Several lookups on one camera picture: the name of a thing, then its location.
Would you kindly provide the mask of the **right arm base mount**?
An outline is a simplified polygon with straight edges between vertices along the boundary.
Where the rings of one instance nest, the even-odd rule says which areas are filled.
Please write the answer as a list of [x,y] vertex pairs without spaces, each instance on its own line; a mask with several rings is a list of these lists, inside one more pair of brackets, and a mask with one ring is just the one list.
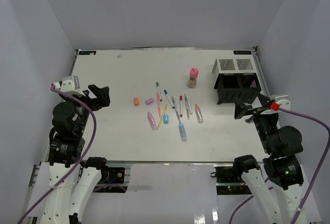
[[217,166],[210,173],[210,177],[216,180],[218,196],[251,195],[249,187],[237,176],[232,166]]

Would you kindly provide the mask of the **green capped marker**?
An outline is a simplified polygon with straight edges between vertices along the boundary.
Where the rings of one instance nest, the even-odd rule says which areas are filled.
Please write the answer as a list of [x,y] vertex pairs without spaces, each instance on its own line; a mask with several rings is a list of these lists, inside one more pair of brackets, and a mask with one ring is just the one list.
[[156,88],[157,88],[158,99],[159,99],[159,101],[162,101],[159,82],[156,82]]

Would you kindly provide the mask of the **red capped marker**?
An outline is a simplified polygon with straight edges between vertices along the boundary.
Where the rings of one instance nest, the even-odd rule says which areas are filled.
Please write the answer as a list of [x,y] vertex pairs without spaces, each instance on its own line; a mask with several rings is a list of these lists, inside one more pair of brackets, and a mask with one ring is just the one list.
[[183,117],[183,96],[179,97],[179,115],[180,118]]

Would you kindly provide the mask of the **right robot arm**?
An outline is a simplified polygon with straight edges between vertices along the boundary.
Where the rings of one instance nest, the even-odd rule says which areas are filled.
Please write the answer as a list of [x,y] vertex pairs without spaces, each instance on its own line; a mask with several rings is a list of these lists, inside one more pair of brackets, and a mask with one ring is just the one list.
[[263,166],[272,183],[276,198],[271,195],[259,164],[252,155],[234,160],[233,177],[250,189],[266,223],[307,223],[306,213],[299,206],[303,196],[304,178],[296,154],[303,151],[302,135],[292,126],[277,126],[279,110],[290,110],[287,95],[271,97],[258,95],[261,106],[254,108],[235,98],[235,119],[247,116],[246,123],[253,123],[267,158]]

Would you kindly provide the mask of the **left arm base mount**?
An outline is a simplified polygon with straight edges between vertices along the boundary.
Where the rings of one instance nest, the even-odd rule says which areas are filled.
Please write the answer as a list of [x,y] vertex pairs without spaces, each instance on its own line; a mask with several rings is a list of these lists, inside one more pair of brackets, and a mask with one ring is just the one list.
[[130,179],[130,168],[107,167],[95,187],[96,193],[125,193]]

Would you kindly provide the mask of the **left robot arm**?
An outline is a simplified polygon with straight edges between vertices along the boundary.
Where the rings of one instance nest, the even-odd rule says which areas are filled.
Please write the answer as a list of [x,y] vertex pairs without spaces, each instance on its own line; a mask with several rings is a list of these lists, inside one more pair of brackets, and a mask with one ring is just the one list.
[[49,189],[42,197],[45,207],[40,223],[81,223],[92,192],[108,179],[105,158],[83,162],[92,143],[83,134],[88,121],[96,123],[95,111],[110,105],[109,88],[92,84],[81,95],[51,90],[63,99],[53,109],[53,127],[49,133]]

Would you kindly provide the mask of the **blue capped marker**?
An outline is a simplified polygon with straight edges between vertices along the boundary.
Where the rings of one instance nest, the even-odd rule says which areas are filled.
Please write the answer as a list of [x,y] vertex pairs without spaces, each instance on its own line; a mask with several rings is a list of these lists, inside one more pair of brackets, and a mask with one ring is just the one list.
[[175,107],[174,107],[174,103],[173,103],[173,101],[172,101],[170,95],[168,94],[167,90],[164,90],[164,93],[165,93],[165,96],[166,96],[166,98],[167,98],[167,100],[168,100],[168,102],[169,102],[171,108],[172,108],[172,109],[175,109]]

